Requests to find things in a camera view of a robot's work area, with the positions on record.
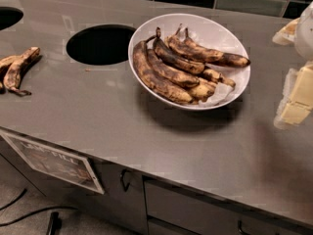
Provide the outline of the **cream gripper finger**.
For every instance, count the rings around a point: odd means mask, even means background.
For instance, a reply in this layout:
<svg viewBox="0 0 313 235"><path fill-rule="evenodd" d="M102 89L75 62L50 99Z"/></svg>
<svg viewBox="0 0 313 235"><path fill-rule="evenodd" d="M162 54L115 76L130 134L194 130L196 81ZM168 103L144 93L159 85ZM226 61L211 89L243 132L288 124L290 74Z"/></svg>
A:
<svg viewBox="0 0 313 235"><path fill-rule="evenodd" d="M300 125L313 110L313 64L290 69L284 83L283 99L274 118L279 129Z"/></svg>
<svg viewBox="0 0 313 235"><path fill-rule="evenodd" d="M297 36L298 23L299 18L284 25L274 34L272 41L279 45L294 45Z"/></svg>

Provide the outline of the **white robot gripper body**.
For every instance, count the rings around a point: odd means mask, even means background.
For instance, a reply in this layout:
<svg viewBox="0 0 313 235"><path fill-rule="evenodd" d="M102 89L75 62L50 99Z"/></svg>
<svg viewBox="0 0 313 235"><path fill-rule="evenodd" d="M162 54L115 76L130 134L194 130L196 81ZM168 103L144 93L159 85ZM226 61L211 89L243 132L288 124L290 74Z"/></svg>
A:
<svg viewBox="0 0 313 235"><path fill-rule="evenodd" d="M297 53L307 61L313 60L313 2L302 12L294 35Z"/></svg>

